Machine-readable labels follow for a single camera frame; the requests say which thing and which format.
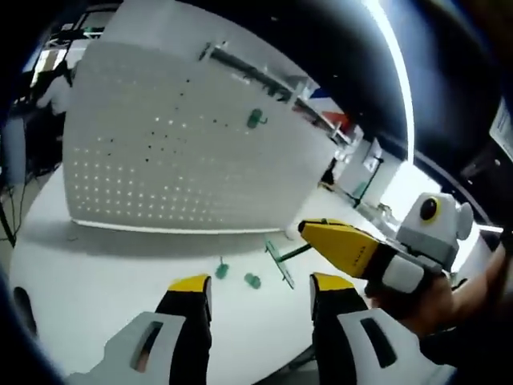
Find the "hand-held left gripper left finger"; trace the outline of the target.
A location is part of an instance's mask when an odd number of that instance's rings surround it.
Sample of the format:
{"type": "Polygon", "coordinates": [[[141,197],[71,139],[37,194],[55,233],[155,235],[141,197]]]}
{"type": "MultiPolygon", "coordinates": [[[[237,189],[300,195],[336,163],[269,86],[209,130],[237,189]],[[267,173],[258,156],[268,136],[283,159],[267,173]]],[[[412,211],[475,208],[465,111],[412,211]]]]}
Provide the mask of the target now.
{"type": "Polygon", "coordinates": [[[212,279],[181,278],[154,312],[137,315],[105,344],[102,360],[68,384],[206,384],[212,346],[212,279]]]}

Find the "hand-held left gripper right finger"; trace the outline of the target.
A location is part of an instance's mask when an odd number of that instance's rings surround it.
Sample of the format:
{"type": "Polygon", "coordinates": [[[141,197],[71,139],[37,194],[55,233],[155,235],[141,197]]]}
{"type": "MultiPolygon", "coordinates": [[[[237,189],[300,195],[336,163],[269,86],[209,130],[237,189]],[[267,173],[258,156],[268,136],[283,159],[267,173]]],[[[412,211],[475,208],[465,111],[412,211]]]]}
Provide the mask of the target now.
{"type": "Polygon", "coordinates": [[[430,361],[418,337],[371,309],[343,277],[310,275],[313,349],[321,384],[444,384],[446,367],[430,361]]]}

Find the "person's right hand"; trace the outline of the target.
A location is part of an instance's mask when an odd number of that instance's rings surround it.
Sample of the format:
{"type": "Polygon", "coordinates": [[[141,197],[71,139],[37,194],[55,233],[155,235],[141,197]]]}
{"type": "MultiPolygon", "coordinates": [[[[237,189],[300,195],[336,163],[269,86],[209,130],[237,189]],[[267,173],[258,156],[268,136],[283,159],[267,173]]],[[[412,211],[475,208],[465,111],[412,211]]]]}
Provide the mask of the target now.
{"type": "Polygon", "coordinates": [[[378,282],[368,282],[364,292],[373,308],[384,310],[418,337],[435,333],[450,323],[452,317],[452,289],[444,273],[430,276],[411,294],[378,282]]]}

